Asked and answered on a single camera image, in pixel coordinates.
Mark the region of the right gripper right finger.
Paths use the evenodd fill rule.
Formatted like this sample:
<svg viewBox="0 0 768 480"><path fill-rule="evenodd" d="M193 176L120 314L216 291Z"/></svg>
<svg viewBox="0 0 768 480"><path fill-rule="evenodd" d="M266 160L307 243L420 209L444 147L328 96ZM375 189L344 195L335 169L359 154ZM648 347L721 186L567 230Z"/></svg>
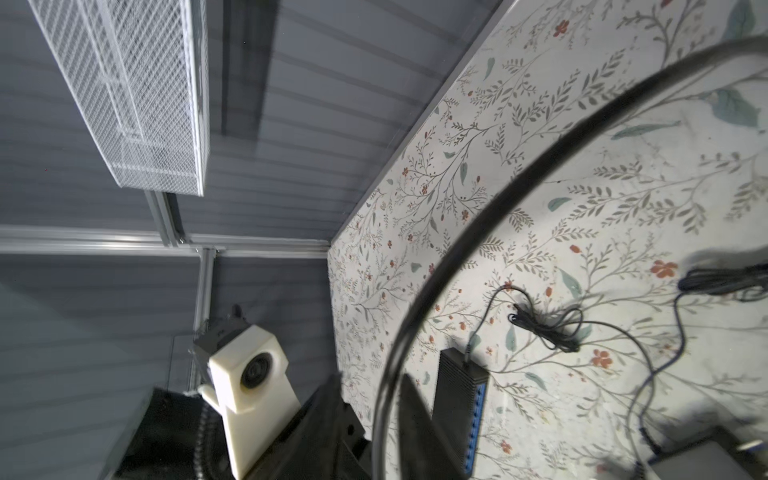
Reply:
<svg viewBox="0 0 768 480"><path fill-rule="evenodd" d="M400 380L398 403L399 459L402 479L464 479L461 464L445 435L433 423L413 379Z"/></svg>

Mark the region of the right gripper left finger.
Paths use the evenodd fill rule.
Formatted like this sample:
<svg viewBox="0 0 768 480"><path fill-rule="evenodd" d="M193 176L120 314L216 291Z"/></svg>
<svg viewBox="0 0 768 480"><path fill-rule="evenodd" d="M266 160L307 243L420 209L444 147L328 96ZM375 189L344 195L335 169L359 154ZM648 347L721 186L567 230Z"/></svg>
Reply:
<svg viewBox="0 0 768 480"><path fill-rule="evenodd" d="M370 447L341 375L313 393L246 475L248 479L369 479Z"/></svg>

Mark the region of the black network switch box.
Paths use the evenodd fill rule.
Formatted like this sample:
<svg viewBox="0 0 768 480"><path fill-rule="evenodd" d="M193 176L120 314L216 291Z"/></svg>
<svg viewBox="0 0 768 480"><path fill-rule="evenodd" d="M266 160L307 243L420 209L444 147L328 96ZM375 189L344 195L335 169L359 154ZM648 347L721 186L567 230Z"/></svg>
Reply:
<svg viewBox="0 0 768 480"><path fill-rule="evenodd" d="M469 479L474 471L489 372L456 348L439 356L432 418Z"/></svg>

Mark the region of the black power adapter with cable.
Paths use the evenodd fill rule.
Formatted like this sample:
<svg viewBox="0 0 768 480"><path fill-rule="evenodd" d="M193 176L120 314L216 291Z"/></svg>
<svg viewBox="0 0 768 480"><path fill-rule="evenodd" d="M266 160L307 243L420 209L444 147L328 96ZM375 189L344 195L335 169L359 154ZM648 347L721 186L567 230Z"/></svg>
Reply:
<svg viewBox="0 0 768 480"><path fill-rule="evenodd" d="M626 339L632 341L638 347L642 356L645 358L645 363L648 367L649 374L643 383L637 388L633 400L630 402L630 406L628 407L627 415L632 416L640 395L645 390L649 390L650 393L648 400L637 414L638 431L643 440L656 455L662 452L661 445L656 442L648 432L648 429L645 425L645 416L655 395L656 377L677 363L677 361L679 361L683 356L687 346L687 337L682 319L680 317L679 303L686 296L726 296L731 294L735 294L737 299L742 303L756 302L767 297L767 287L765 285L748 285L746 283L735 283L733 285L727 285L723 283L710 287L705 287L703 285L694 287L681 287L679 289L679 294L674 298L672 302L675 325L677 326L680 338L680 345L674 356L658 367L653 365L648 353L645 351L639 340L628 331L606 322L598 321L596 323L598 326L615 330L623 335ZM533 307L523 307L520 304L517 304L515 306L515 311L508 315L508 320L512 326L527 330L534 334L534 336L541 339L544 346L549 350L560 350L564 353L576 353L579 351L581 347L580 333L582 327L588 323L588 321L584 318L584 312L578 307L570 307L564 310L555 323L547 324L539 320L539 317L535 313Z"/></svg>

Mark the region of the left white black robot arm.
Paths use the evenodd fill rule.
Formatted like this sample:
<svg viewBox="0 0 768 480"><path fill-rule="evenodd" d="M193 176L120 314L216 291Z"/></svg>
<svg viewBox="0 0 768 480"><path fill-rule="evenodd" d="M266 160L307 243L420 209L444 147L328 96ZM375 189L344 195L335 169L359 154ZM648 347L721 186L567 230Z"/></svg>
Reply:
<svg viewBox="0 0 768 480"><path fill-rule="evenodd" d="M220 415L198 395L154 388L107 456L101 479L231 479Z"/></svg>

